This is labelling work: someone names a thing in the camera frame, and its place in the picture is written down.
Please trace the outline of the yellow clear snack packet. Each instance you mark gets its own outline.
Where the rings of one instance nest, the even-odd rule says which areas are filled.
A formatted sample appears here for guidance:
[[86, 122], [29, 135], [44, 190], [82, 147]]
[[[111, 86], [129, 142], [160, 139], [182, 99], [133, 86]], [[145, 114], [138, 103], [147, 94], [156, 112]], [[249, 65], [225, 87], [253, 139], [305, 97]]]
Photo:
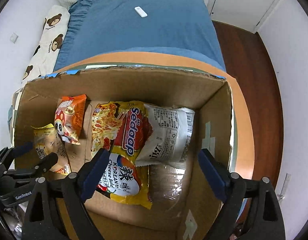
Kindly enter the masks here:
[[63, 145], [56, 129], [52, 124], [44, 127], [33, 127], [34, 148], [40, 159], [43, 159], [50, 153], [56, 153], [58, 156], [57, 163], [52, 166], [50, 171], [62, 175], [71, 173], [69, 158], [65, 146]]

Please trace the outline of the brown cardboard box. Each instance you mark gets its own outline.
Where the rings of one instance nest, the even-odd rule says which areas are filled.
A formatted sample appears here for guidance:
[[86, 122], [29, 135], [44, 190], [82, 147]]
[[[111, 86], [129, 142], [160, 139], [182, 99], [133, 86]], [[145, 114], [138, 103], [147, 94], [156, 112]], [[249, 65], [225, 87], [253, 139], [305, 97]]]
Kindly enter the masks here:
[[91, 117], [98, 103], [138, 100], [195, 111], [188, 147], [185, 188], [171, 209], [154, 202], [151, 209], [120, 204], [95, 193], [86, 208], [105, 239], [204, 239], [221, 209], [198, 163], [197, 154], [214, 139], [215, 159], [228, 166], [232, 150], [231, 89], [208, 74], [163, 68], [99, 68], [40, 78], [25, 85], [16, 116], [14, 144], [34, 138], [33, 129], [49, 124], [63, 96], [85, 94], [88, 106], [79, 145], [66, 145], [71, 168], [91, 159]]

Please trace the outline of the orange panda snack packet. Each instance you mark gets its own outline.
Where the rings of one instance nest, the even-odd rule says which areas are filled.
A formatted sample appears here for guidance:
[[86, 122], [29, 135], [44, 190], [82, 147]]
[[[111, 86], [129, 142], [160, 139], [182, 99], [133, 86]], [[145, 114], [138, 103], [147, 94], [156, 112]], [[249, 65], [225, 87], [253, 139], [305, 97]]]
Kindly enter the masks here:
[[63, 96], [54, 116], [54, 128], [62, 141], [80, 145], [86, 95]]

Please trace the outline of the yellow Sedaap noodle packet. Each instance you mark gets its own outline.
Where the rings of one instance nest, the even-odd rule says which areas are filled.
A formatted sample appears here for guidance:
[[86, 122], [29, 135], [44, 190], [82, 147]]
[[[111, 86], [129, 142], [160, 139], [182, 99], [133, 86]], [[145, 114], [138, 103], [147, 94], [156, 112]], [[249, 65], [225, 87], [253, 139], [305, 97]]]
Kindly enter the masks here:
[[121, 204], [152, 207], [149, 167], [136, 159], [152, 132], [141, 101], [99, 103], [91, 117], [91, 155], [104, 148], [110, 153], [97, 191]]

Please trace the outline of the white noodle packet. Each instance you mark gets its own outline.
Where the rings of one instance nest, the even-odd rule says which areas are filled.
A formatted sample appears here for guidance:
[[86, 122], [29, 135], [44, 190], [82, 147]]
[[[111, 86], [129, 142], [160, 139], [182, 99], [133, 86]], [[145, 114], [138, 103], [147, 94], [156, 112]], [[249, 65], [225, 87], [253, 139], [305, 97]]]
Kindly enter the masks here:
[[191, 141], [195, 111], [189, 108], [166, 108], [145, 104], [151, 133], [136, 166], [183, 163]]

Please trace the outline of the bear print pillow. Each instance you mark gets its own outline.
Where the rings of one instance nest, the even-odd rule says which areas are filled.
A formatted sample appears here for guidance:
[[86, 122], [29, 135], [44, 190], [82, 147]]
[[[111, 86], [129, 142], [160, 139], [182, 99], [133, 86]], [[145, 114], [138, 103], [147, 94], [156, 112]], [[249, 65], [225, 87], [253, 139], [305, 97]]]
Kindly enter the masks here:
[[40, 76], [51, 74], [67, 33], [69, 11], [54, 5], [45, 17], [39, 44], [23, 75], [22, 85]]

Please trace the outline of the blue bed sheet mattress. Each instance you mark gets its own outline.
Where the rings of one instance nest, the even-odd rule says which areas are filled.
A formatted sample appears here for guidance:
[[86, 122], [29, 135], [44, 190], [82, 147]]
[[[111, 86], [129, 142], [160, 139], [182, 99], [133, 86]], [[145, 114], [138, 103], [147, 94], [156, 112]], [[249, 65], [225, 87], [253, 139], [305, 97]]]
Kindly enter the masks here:
[[204, 0], [78, 0], [69, 13], [55, 70], [119, 51], [185, 56], [226, 68]]

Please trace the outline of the white remote control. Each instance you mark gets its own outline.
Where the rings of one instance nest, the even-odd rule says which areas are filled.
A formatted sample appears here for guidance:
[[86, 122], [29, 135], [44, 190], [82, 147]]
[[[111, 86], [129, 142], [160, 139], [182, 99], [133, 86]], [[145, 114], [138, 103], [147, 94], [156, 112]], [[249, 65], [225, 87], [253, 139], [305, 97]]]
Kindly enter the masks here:
[[141, 7], [135, 7], [134, 10], [141, 18], [147, 17], [147, 13]]

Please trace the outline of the white door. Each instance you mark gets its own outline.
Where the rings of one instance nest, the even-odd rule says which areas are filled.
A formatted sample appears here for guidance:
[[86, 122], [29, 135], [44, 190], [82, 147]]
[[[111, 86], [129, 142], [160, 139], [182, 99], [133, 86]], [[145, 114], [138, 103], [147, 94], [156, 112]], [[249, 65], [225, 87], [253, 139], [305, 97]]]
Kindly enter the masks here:
[[256, 33], [279, 0], [208, 0], [213, 21]]

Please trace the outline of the wall power outlet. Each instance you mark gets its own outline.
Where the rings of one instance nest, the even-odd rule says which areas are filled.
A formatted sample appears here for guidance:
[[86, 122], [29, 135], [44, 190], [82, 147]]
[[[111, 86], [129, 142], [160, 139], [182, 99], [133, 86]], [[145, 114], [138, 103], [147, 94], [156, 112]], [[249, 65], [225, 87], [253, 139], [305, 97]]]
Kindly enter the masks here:
[[277, 195], [277, 200], [278, 200], [279, 203], [282, 203], [282, 201], [283, 201], [284, 198], [285, 198], [286, 191], [287, 191], [287, 188], [288, 188], [288, 185], [289, 185], [291, 176], [292, 176], [292, 175], [291, 175], [290, 173], [286, 173], [286, 176], [285, 176], [285, 180], [284, 180], [284, 182], [283, 182], [282, 189], [281, 189], [280, 193]]

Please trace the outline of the white wall switch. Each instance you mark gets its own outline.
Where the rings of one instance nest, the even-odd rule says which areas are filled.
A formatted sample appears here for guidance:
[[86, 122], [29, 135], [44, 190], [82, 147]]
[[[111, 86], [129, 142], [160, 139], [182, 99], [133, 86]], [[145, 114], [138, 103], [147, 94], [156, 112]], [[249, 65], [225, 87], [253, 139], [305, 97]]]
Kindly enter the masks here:
[[12, 43], [15, 43], [18, 40], [18, 35], [16, 33], [12, 33], [11, 37], [10, 37], [10, 41]]

